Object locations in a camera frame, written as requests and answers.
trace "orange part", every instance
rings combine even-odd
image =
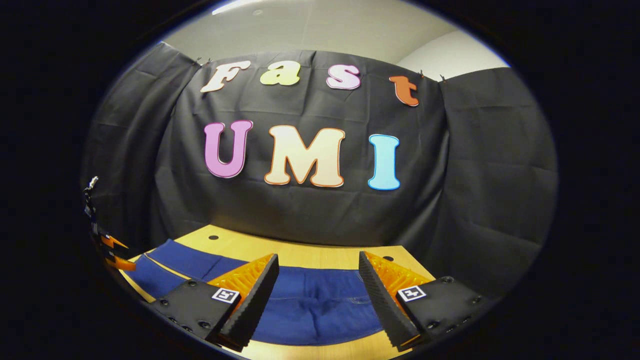
[[[411,343],[413,340],[416,340],[416,339],[417,339],[417,338],[419,338],[419,337],[420,337],[420,334],[418,334],[418,335],[416,335],[416,336],[412,337],[411,339],[409,339],[409,340],[405,341],[404,343],[400,344],[400,346],[402,346],[402,347],[403,347],[403,346],[405,346],[405,345],[407,345],[407,344]]]
[[[105,260],[107,261],[107,264],[115,267],[116,269],[121,269],[124,271],[136,271],[136,263],[132,263],[129,260],[125,260],[117,256],[114,256],[114,258],[116,259],[115,262],[109,259],[105,259]]]
[[[113,236],[101,236],[100,238],[102,239],[102,242],[105,245],[107,245],[108,247],[113,248],[113,243],[116,243],[116,244],[124,247],[125,249],[128,249],[128,246],[126,246],[123,243],[119,242],[118,239],[114,238]]]
[[[253,285],[258,280],[258,277],[260,277],[260,274],[262,274],[262,271],[267,267],[267,264],[273,255],[274,254],[269,254],[260,259],[253,260],[250,263],[239,266],[230,272],[209,281],[208,284],[219,288],[238,291],[241,298],[240,302],[238,302],[238,305],[234,309],[235,311],[243,303],[247,295],[249,295],[249,291],[251,291]]]
[[[364,252],[369,259],[369,262],[375,269],[376,273],[382,283],[385,285],[385,288],[389,292],[389,295],[394,299],[396,305],[405,313],[402,306],[396,299],[396,294],[398,290],[410,288],[411,286],[426,284],[431,281],[426,277],[416,274],[409,269],[403,268],[398,264],[394,264],[393,262],[383,259],[379,256],[371,254],[370,252]]]

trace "ceiling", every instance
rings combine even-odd
[[[400,0],[240,0],[232,4],[240,6],[216,15],[208,11],[164,41],[193,59],[202,58],[200,63],[209,58],[304,49],[395,64],[427,42],[457,30]]]

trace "letter i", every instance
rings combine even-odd
[[[396,179],[396,147],[400,140],[389,135],[371,135],[369,142],[373,144],[375,169],[369,180],[369,187],[376,190],[395,190],[400,187]]]

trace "pink letter u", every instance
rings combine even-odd
[[[234,152],[229,163],[220,161],[220,134],[225,129],[221,122],[215,122],[204,127],[207,139],[204,145],[204,160],[209,172],[218,177],[234,177],[240,174],[244,167],[244,153],[246,149],[246,135],[253,127],[249,120],[238,120],[231,123],[234,131]]]

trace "table surface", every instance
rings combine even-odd
[[[212,235],[215,235],[218,238],[212,240],[209,238]],[[175,241],[182,245],[191,247],[192,249],[243,261],[253,261],[267,254],[276,253],[278,254],[278,262],[280,266],[345,270],[358,269],[359,252],[361,250],[366,250],[378,256],[391,256],[393,258],[393,262],[398,265],[423,275],[430,280],[435,280],[435,278],[402,246],[336,247],[306,245],[260,238],[258,236],[251,236],[222,229],[213,225],[207,225],[199,230],[178,238]],[[120,273],[145,300],[149,302],[155,301],[153,297],[144,292],[144,290],[133,282],[125,272],[120,271]],[[252,340],[241,353],[224,347],[223,349],[252,360],[388,360],[411,351],[407,350],[405,352],[398,352],[396,348],[391,346],[391,342],[389,342],[384,331],[380,331],[376,334],[358,340],[327,346],[289,346]]]

